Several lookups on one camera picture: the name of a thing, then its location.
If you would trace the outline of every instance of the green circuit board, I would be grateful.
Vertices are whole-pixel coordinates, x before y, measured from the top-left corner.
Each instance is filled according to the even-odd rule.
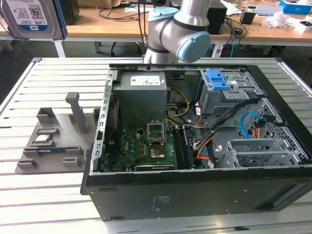
[[[195,131],[193,128],[187,129],[189,143],[196,141]],[[159,137],[159,129],[150,129],[150,136]],[[147,137],[147,128],[141,129],[122,129],[121,143],[118,158],[115,159],[114,164],[110,164],[112,172],[125,171],[127,167],[133,167],[142,164],[170,164],[177,168],[177,158],[175,142],[173,137],[173,129],[165,129],[166,142],[163,145],[152,144],[149,145]],[[153,158],[151,154],[153,151],[164,157],[158,156]]]

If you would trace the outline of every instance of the blue box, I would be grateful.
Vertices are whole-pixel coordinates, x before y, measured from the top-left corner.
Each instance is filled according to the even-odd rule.
[[[281,1],[279,5],[284,7],[284,13],[286,14],[307,15],[312,8],[311,4],[298,1]]]

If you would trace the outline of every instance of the metal slotted tabletop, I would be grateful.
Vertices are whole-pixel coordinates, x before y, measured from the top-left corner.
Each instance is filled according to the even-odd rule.
[[[40,107],[70,113],[67,92],[79,92],[85,113],[100,106],[109,63],[140,58],[43,58],[31,62],[0,107],[0,233],[211,233],[235,227],[255,233],[310,233],[312,192],[281,212],[112,221],[104,223],[89,196],[81,196],[82,173],[18,175],[17,161],[37,123]],[[258,65],[312,133],[312,91],[273,58],[205,58],[213,64]]]

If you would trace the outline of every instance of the light blue joint cap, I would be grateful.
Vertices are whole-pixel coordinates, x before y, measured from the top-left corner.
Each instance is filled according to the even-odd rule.
[[[176,51],[176,57],[186,63],[196,62],[205,55],[210,46],[210,34],[208,32],[198,32],[180,45]]]
[[[174,16],[179,10],[173,7],[154,8],[148,14],[148,21],[163,20]]]

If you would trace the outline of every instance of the hard drive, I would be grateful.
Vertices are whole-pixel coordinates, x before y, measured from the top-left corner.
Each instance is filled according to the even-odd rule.
[[[1,0],[0,11],[14,39],[65,39],[59,0]]]

